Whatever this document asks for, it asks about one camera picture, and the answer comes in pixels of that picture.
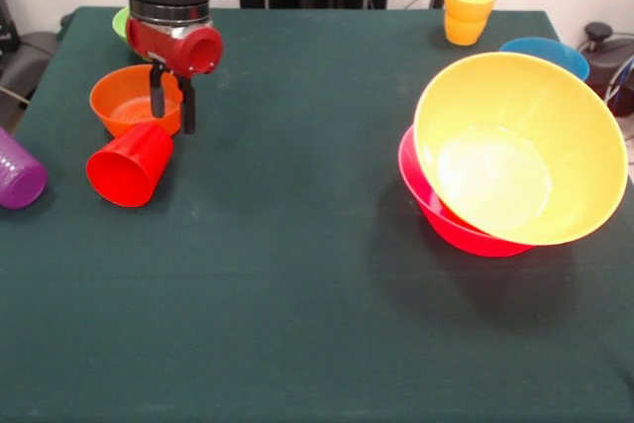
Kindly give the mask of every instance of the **yellow plastic cup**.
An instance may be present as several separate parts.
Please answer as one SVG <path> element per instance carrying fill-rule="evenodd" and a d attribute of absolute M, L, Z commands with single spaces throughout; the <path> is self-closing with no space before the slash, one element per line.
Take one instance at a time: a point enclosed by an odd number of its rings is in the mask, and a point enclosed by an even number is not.
<path fill-rule="evenodd" d="M 452 44 L 473 45 L 486 27 L 495 0 L 445 0 L 445 35 Z"/>

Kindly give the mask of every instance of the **purple plastic cup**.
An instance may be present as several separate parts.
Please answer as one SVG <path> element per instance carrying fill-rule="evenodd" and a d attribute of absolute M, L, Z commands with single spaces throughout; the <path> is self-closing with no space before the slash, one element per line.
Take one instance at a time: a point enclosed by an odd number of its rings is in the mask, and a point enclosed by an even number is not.
<path fill-rule="evenodd" d="M 12 210 L 31 205 L 46 185 L 44 167 L 0 128 L 0 205 Z"/>

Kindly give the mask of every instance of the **orange bowl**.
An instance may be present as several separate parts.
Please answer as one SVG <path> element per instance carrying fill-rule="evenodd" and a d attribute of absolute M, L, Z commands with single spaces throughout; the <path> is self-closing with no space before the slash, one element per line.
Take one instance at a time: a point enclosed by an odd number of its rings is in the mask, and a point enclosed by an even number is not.
<path fill-rule="evenodd" d="M 175 76 L 165 73 L 161 84 L 165 115 L 155 118 L 150 109 L 150 70 L 148 64 L 117 69 L 101 78 L 90 92 L 90 107 L 115 138 L 138 123 L 159 124 L 170 135 L 180 129 L 182 93 Z"/>

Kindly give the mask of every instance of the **stacked bowls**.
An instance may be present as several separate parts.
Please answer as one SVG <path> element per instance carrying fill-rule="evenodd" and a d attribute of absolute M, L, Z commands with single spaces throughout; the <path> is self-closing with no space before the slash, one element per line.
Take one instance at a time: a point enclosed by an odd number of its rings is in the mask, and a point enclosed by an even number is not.
<path fill-rule="evenodd" d="M 524 53 L 482 53 L 423 91 L 399 149 L 405 183 L 454 246 L 506 257 L 578 240 L 627 183 L 618 125 L 574 74 Z"/>

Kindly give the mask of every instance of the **power outlet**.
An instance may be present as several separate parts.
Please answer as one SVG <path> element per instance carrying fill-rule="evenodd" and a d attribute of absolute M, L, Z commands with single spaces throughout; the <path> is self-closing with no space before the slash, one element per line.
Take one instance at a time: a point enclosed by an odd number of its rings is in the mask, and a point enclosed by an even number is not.
<path fill-rule="evenodd" d="M 430 0 L 429 8 L 430 9 L 442 9 L 445 6 L 445 0 Z"/>

